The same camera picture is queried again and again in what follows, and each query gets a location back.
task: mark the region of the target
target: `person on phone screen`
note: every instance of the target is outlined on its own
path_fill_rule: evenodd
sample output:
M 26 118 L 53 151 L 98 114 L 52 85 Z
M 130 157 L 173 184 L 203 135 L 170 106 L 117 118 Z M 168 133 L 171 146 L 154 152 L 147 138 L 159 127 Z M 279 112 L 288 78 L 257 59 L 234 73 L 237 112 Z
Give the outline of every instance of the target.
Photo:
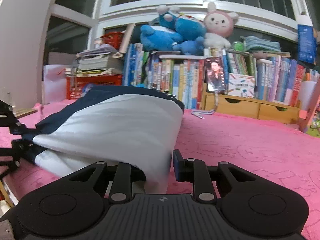
M 207 77 L 209 91 L 225 90 L 223 69 L 218 62 L 211 62 L 210 68 L 207 69 Z

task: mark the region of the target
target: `doraemon plush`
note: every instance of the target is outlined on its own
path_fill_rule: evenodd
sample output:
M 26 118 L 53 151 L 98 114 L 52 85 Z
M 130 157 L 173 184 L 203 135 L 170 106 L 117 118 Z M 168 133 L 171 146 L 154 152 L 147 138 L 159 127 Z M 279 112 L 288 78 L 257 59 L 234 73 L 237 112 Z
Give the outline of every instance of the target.
M 143 25 L 140 30 L 140 41 L 145 51 L 171 51 L 174 44 L 183 41 L 179 33 L 161 26 Z
M 217 11 L 214 2 L 208 4 L 208 14 L 204 18 L 207 33 L 204 36 L 204 47 L 208 48 L 230 48 L 230 42 L 225 39 L 233 32 L 233 26 L 238 21 L 235 12 L 225 13 Z
M 176 51 L 181 51 L 184 55 L 202 55 L 203 54 L 203 37 L 196 38 L 195 41 L 184 41 L 181 44 L 176 44 L 172 48 Z
M 179 33 L 184 41 L 194 41 L 197 37 L 203 37 L 206 33 L 204 24 L 196 18 L 180 13 L 178 6 L 166 5 L 157 7 L 160 26 L 169 28 Z

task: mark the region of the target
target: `wall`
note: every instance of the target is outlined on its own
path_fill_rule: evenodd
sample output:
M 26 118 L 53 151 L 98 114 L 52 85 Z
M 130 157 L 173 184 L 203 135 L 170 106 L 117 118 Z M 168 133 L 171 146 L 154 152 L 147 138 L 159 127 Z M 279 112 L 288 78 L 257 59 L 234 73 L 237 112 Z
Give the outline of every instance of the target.
M 2 0 L 0 6 L 0 88 L 17 108 L 41 102 L 42 57 L 54 0 Z

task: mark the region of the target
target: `drawer handle cutout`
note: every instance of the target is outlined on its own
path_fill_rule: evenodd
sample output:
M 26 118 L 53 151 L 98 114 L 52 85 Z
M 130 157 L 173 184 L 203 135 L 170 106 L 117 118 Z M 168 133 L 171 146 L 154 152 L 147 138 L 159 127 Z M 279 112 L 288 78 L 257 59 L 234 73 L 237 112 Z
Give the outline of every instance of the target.
M 236 104 L 241 102 L 239 99 L 232 99 L 232 98 L 224 98 L 226 101 L 228 101 L 230 104 Z
M 278 111 L 280 112 L 285 112 L 288 110 L 288 108 L 285 108 L 285 107 L 280 107 L 280 106 L 276 106 L 276 108 L 278 109 Z

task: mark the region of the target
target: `pink tablecloth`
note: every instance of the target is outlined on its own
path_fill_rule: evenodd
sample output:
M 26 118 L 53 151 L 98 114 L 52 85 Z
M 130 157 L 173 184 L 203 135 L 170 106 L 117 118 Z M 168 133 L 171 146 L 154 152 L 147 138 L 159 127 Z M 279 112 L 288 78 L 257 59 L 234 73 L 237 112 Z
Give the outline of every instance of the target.
M 57 112 L 72 101 L 44 107 L 44 115 Z M 32 114 L 20 119 L 28 127 L 40 120 Z M 17 136 L 0 128 L 0 147 L 9 147 Z M 303 230 L 308 240 L 320 239 L 320 139 L 286 125 L 244 117 L 214 114 L 199 119 L 184 114 L 176 149 L 184 158 L 204 160 L 208 165 L 228 161 L 301 194 L 308 202 L 310 215 Z M 20 199 L 23 195 L 57 177 L 34 165 L 21 162 L 21 168 L 6 181 Z M 170 172 L 168 193 L 191 192 L 190 183 L 177 183 Z

